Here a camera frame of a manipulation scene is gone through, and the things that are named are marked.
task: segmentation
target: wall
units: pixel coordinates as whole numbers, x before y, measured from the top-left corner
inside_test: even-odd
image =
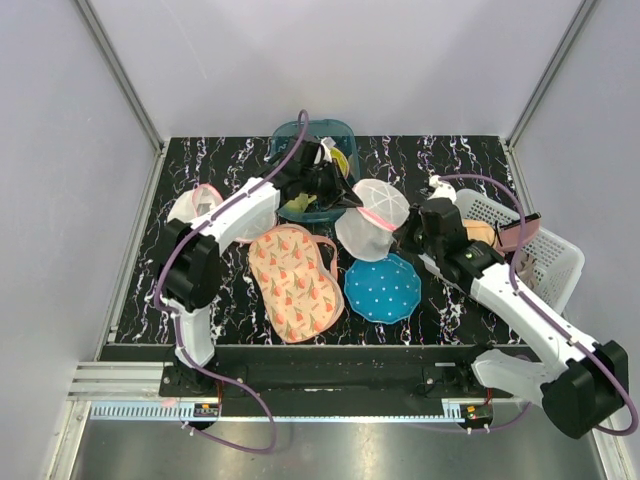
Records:
[[[92,0],[161,135],[510,133],[580,0]]]
[[[586,256],[570,318],[627,349],[640,402],[638,25],[638,2],[601,2],[516,152],[544,224]],[[626,413],[616,420],[626,426]],[[640,434],[628,447],[637,461]]]
[[[72,2],[2,2],[0,45],[0,476],[33,480],[153,155]]]

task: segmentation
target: metal corner post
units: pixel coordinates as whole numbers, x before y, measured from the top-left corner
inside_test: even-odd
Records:
[[[105,60],[107,67],[113,74],[113,78],[118,84],[118,87],[122,91],[129,107],[131,108],[132,113],[140,123],[142,130],[145,135],[149,139],[153,150],[156,153],[159,153],[162,149],[162,145],[164,143],[164,139],[160,136],[158,131],[156,130],[151,117],[147,113],[146,109],[142,105],[138,94],[135,89],[127,73],[118,58],[118,55],[109,40],[109,36],[107,35],[102,22],[98,18],[95,9],[91,5],[90,0],[71,0],[71,2],[78,9],[78,13],[80,14],[80,18],[85,23],[87,30],[90,35],[93,37],[93,40],[100,50],[100,54]]]
[[[534,89],[526,107],[524,108],[520,118],[516,122],[515,127],[511,131],[511,134],[506,139],[506,144],[510,148],[515,148],[516,144],[522,137],[524,130],[527,128],[529,121],[533,117],[533,114],[537,110],[538,106],[542,102],[549,86],[553,82],[556,74],[560,70],[560,67],[564,63],[568,53],[571,51],[576,39],[580,32],[582,32],[584,26],[587,24],[591,14],[600,3],[600,0],[582,0],[582,3],[578,7],[575,15],[571,19],[571,23],[567,27],[556,51],[553,53],[551,60],[547,64],[542,77],[538,81],[536,88]]]

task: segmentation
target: orange strap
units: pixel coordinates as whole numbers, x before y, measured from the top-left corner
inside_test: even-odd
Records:
[[[311,239],[316,243],[324,243],[333,248],[333,258],[331,259],[330,271],[333,278],[338,280],[338,248],[336,247],[336,244],[333,243],[333,240],[331,240],[330,238],[323,237],[322,235],[311,235]]]

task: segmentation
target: wire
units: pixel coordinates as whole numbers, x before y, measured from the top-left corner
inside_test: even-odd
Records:
[[[441,179],[446,181],[464,180],[464,179],[482,180],[502,190],[505,193],[505,195],[507,195],[509,199],[513,202],[518,212],[518,215],[520,215],[520,235],[518,237],[518,246],[516,247],[516,250],[514,252],[514,258],[520,258],[520,251],[524,247],[524,239],[526,235],[526,220],[525,220],[525,214],[524,214],[524,209],[522,208],[522,204],[518,201],[516,196],[513,193],[511,193],[511,190],[509,190],[507,187],[502,185],[500,182],[497,182],[492,178],[485,177],[484,175],[455,174],[455,175],[445,175],[441,177]],[[639,423],[638,411],[636,409],[636,406],[633,403],[633,400],[631,399],[631,396],[624,389],[624,387],[618,381],[618,379],[609,371],[609,369],[600,361],[600,359],[596,357],[587,347],[582,345],[580,342],[573,341],[571,338],[571,334],[569,332],[567,332],[564,328],[562,328],[562,326],[558,322],[556,322],[553,318],[551,318],[551,316],[547,315],[547,313],[542,308],[540,308],[538,304],[531,297],[529,297],[525,292],[520,290],[520,288],[518,287],[517,277],[516,277],[516,262],[511,262],[509,266],[509,281],[511,283],[511,286],[513,287],[514,292],[520,298],[522,298],[522,300],[524,300],[524,302],[527,305],[529,305],[529,307],[531,307],[538,315],[540,315],[543,318],[543,320],[545,320],[549,325],[551,325],[563,338],[569,341],[570,344],[576,347],[583,355],[585,355],[589,360],[591,360],[596,367],[598,367],[598,369],[603,373],[603,375],[611,382],[611,384],[616,389],[620,397],[622,397],[622,399],[624,400],[624,403],[629,409],[629,413],[631,414],[631,423],[629,427],[627,427],[624,430],[612,430],[610,428],[596,425],[595,429],[603,433],[607,433],[609,435],[616,435],[616,436],[627,436],[634,433],[638,429],[638,423]]]
[[[209,219],[207,221],[203,222],[202,224],[200,224],[196,228],[194,228],[188,235],[186,235],[178,243],[178,245],[176,246],[174,251],[171,253],[171,255],[169,255],[169,258],[167,259],[167,263],[165,264],[164,268],[162,269],[162,272],[160,272],[160,276],[158,277],[158,283],[156,285],[156,290],[155,290],[154,295],[153,295],[153,305],[154,305],[154,307],[156,309],[162,311],[162,312],[167,312],[169,315],[173,316],[173,324],[174,324],[175,333],[176,333],[177,349],[182,352],[182,355],[184,356],[184,359],[187,361],[187,364],[189,364],[193,369],[195,369],[196,371],[202,373],[203,375],[211,377],[211,378],[213,378],[215,380],[219,380],[219,381],[224,382],[226,384],[236,386],[236,387],[244,390],[245,392],[247,392],[251,397],[253,397],[253,399],[256,402],[258,402],[258,404],[260,405],[260,407],[262,408],[262,410],[266,414],[267,418],[269,419],[269,424],[271,425],[271,442],[269,443],[269,446],[266,447],[266,448],[245,447],[245,446],[239,445],[237,443],[229,442],[229,441],[224,440],[224,439],[222,439],[220,437],[216,437],[216,436],[210,435],[210,434],[208,434],[206,432],[201,432],[199,430],[194,430],[194,429],[191,430],[192,434],[196,433],[196,434],[198,434],[198,435],[200,435],[202,437],[208,438],[209,440],[212,440],[214,442],[220,443],[221,445],[224,445],[226,447],[231,447],[231,448],[234,448],[236,450],[240,450],[240,451],[245,452],[245,453],[268,454],[268,453],[272,453],[275,450],[276,442],[277,442],[278,438],[277,438],[276,425],[275,425],[275,421],[273,419],[273,414],[271,413],[271,410],[269,410],[269,407],[267,407],[267,404],[264,403],[264,400],[262,400],[260,398],[260,396],[251,387],[249,387],[248,385],[245,385],[244,383],[240,383],[240,382],[238,382],[237,380],[235,380],[233,378],[225,377],[224,375],[218,375],[217,373],[210,372],[210,371],[204,369],[203,367],[201,367],[200,365],[198,365],[196,363],[196,361],[193,359],[193,357],[191,357],[191,355],[189,355],[189,352],[187,351],[187,349],[184,346],[184,339],[182,337],[182,329],[181,329],[181,326],[180,326],[180,311],[175,307],[172,307],[170,305],[167,305],[167,304],[163,303],[163,301],[162,301],[162,290],[163,290],[164,284],[165,284],[165,282],[167,280],[167,276],[169,275],[169,271],[171,270],[171,267],[175,263],[176,259],[178,258],[178,256],[180,255],[180,252],[182,252],[184,247],[191,240],[193,240],[193,238],[195,238],[196,235],[198,235],[200,232],[202,232],[205,228],[209,227],[212,224],[212,222],[216,218],[218,218],[222,213],[224,213],[225,211],[229,210],[231,207],[236,205],[242,199],[246,198],[251,193],[255,192],[258,188],[260,188],[263,185],[265,185],[280,170],[282,170],[282,168],[284,168],[284,166],[293,158],[293,155],[295,154],[295,152],[298,150],[298,148],[302,144],[302,140],[304,139],[305,135],[307,134],[307,129],[308,128],[309,128],[309,114],[304,109],[300,110],[300,113],[298,114],[298,131],[299,131],[298,139],[296,140],[295,144],[293,145],[293,148],[289,151],[289,153],[282,160],[282,162],[275,169],[273,169],[273,171],[271,171],[271,173],[265,179],[263,179],[255,187],[250,189],[248,194],[243,192],[242,194],[240,194],[240,195],[238,195],[236,197],[230,198],[226,203],[223,203],[222,205],[220,205],[220,207],[218,209],[216,209],[211,214],[211,216],[209,217]]]

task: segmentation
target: teal basket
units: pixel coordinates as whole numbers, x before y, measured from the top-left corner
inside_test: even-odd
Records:
[[[271,136],[271,144],[269,146],[269,156],[283,151],[287,148],[289,139],[298,134],[298,123],[289,122],[278,128]],[[313,135],[322,139],[331,137],[336,142],[336,147],[347,157],[349,161],[349,177],[347,183],[353,187],[360,180],[360,160],[358,158],[358,146],[356,137],[351,127],[339,120],[313,120],[309,122],[307,135]],[[316,202],[309,205],[304,213],[292,212],[282,207],[278,210],[278,215],[291,222],[298,223],[322,223],[335,222],[342,214],[344,209],[330,210],[326,212],[314,211],[317,208]]]

